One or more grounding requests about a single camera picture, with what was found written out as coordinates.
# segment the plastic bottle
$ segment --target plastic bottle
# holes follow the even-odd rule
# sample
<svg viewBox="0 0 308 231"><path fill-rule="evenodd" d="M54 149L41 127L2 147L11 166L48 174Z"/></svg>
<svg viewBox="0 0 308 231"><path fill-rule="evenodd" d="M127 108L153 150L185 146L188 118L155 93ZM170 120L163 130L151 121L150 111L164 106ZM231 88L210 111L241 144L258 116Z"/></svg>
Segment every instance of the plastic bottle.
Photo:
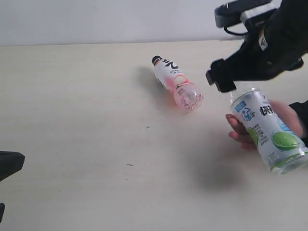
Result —
<svg viewBox="0 0 308 231"><path fill-rule="evenodd" d="M231 110L250 134L271 172L286 174L308 163L308 148L277 116L264 93L249 85L231 92Z"/></svg>
<svg viewBox="0 0 308 231"><path fill-rule="evenodd" d="M174 61L157 55L152 63L157 80L173 94L175 103L181 109L192 111L200 107L203 94L185 77Z"/></svg>

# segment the white table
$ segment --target white table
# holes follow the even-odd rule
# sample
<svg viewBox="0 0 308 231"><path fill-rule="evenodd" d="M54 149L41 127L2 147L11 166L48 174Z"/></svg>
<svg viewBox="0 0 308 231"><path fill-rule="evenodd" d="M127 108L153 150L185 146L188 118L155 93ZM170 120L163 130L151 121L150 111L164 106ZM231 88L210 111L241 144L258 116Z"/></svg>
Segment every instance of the white table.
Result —
<svg viewBox="0 0 308 231"><path fill-rule="evenodd" d="M0 183L0 230L306 230L308 168L276 176L242 151L228 137L228 97L206 81L240 44L1 47L0 149L26 161ZM154 78L157 54L200 87L200 109L177 110ZM302 102L307 74L257 86Z"/></svg>

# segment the bottle cap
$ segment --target bottle cap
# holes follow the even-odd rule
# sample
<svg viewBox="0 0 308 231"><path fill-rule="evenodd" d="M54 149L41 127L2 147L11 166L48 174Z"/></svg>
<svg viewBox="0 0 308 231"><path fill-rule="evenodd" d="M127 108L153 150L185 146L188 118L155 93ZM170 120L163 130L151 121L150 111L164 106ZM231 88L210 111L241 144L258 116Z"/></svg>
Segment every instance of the bottle cap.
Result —
<svg viewBox="0 0 308 231"><path fill-rule="evenodd" d="M160 57L159 55L154 56L154 58L152 59L153 65L155 64L155 61L156 61L157 59L161 59L161 58L162 58L162 57Z"/></svg>

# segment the bottle label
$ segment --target bottle label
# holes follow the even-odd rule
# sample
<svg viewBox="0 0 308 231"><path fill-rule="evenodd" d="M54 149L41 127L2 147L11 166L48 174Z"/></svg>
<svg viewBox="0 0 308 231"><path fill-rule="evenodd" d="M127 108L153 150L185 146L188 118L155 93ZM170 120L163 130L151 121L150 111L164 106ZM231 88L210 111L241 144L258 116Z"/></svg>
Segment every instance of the bottle label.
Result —
<svg viewBox="0 0 308 231"><path fill-rule="evenodd" d="M290 158L308 153L303 141L282 122L261 91L242 95L231 109L270 170L282 166Z"/></svg>
<svg viewBox="0 0 308 231"><path fill-rule="evenodd" d="M169 91L179 88L191 82L185 77L178 65L169 59L162 59L154 68L155 77Z"/></svg>

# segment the green lime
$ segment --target green lime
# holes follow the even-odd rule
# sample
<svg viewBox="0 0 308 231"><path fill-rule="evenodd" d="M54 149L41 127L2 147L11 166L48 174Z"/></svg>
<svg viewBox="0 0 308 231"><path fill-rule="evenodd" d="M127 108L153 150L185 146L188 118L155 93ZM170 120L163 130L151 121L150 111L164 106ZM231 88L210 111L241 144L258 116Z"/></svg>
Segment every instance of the green lime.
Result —
<svg viewBox="0 0 308 231"><path fill-rule="evenodd" d="M293 150L300 144L295 135L283 131L275 133L272 140L274 145L282 151Z"/></svg>
<svg viewBox="0 0 308 231"><path fill-rule="evenodd" d="M249 135L251 136L255 145L258 146L258 134L257 134L257 132L253 128L247 128L246 130L249 133Z"/></svg>

